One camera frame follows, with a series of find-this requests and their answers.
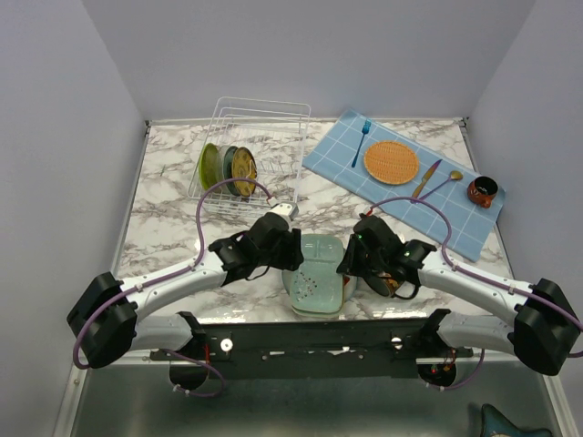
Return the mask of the white watermelon round plate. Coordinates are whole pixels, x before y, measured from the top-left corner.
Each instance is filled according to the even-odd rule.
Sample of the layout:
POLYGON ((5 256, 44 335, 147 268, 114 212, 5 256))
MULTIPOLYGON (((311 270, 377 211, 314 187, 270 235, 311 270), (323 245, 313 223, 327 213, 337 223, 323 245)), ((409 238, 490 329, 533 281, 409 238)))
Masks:
MULTIPOLYGON (((286 293, 291 296, 292 294, 292 281, 298 276, 300 272, 283 270, 281 272, 281 281, 286 293)), ((356 277, 343 277, 343 301, 347 302, 353 297, 356 291, 357 278, 356 277)))

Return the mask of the teal square ceramic plate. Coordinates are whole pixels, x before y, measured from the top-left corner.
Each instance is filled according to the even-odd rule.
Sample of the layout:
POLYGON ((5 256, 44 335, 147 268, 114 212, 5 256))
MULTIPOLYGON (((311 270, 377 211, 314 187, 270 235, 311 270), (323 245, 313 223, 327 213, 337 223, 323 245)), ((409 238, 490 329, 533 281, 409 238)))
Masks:
POLYGON ((303 263, 291 284, 291 306, 332 312, 343 306, 343 276, 336 269, 343 259, 343 242, 332 235, 303 234, 303 263))

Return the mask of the yellow patterned round plate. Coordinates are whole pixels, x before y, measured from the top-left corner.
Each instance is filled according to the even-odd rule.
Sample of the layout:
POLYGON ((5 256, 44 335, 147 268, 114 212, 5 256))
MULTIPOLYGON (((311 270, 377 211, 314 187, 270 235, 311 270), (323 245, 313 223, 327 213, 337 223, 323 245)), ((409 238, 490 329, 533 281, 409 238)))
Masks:
POLYGON ((248 198, 254 192, 256 186, 249 179, 257 177, 257 168, 251 152, 245 147, 238 147, 233 155, 231 163, 232 177, 236 178, 235 188, 242 197, 248 198))

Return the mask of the white wire dish rack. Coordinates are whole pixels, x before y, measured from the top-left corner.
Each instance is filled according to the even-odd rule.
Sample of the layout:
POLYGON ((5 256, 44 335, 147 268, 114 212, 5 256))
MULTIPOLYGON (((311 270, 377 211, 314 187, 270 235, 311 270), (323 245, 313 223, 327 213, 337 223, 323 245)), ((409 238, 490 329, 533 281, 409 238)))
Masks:
POLYGON ((311 107, 303 103, 222 97, 218 100, 197 161, 188 195, 198 201, 204 194, 199 181, 199 156, 207 143, 219 148, 220 170, 226 148, 245 147, 254 157, 257 177, 277 199, 298 197, 304 143, 308 134, 311 107))

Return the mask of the blue floral ceramic plate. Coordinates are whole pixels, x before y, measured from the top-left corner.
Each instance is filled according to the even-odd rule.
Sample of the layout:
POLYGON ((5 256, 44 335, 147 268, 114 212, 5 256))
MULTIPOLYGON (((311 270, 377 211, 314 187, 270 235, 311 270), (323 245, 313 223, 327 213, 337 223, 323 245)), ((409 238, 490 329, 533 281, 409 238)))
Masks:
MULTIPOLYGON (((235 146, 229 146, 226 148, 226 152, 224 154, 223 163, 222 163, 222 170, 223 170, 223 178, 230 179, 233 178, 232 176, 232 160, 237 148, 235 146)), ((228 182, 224 185, 224 190, 229 192, 232 196, 238 196, 240 192, 237 190, 235 184, 233 182, 228 182)))

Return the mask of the lime green round plate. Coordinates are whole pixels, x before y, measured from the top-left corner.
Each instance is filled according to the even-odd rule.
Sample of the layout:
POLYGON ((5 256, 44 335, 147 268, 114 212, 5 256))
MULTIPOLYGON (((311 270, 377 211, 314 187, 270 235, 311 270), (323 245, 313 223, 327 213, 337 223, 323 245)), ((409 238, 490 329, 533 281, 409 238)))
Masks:
POLYGON ((204 190, 217 184, 222 178, 219 148, 207 143, 199 156, 199 181, 204 190))

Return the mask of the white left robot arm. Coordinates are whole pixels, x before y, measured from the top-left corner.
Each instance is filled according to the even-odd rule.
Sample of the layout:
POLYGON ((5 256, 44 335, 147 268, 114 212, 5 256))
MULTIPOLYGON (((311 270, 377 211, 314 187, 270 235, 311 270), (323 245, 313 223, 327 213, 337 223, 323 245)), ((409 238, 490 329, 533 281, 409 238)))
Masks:
POLYGON ((301 231, 283 216, 268 212, 248 230, 212 242, 195 259, 137 279, 94 277, 66 317, 75 335, 73 362, 99 369, 139 349, 171 349, 183 360, 195 358, 202 338, 189 328, 171 340, 154 339, 139 327, 152 313, 198 291, 248 280, 259 267, 294 271, 303 262, 301 231))

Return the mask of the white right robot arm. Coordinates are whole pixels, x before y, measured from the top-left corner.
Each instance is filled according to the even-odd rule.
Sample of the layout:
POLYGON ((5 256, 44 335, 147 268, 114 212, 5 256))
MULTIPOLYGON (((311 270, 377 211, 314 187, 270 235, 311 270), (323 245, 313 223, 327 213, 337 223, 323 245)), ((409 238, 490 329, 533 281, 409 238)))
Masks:
POLYGON ((513 281, 448 258, 418 239, 401 241, 381 219, 362 216, 353 228, 338 273, 363 279, 382 296, 403 283, 451 294, 484 310, 482 316, 447 311, 419 334, 432 357, 452 348, 502 351, 529 369, 556 376, 578 340, 582 324, 553 281, 513 281))

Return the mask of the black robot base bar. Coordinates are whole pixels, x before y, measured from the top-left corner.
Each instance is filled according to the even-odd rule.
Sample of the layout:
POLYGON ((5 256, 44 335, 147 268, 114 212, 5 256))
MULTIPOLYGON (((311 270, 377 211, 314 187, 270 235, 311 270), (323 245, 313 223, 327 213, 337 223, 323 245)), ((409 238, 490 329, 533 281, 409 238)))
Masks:
POLYGON ((183 354, 210 358, 227 380, 418 376, 417 362, 472 356, 440 340, 429 318, 204 324, 183 354))

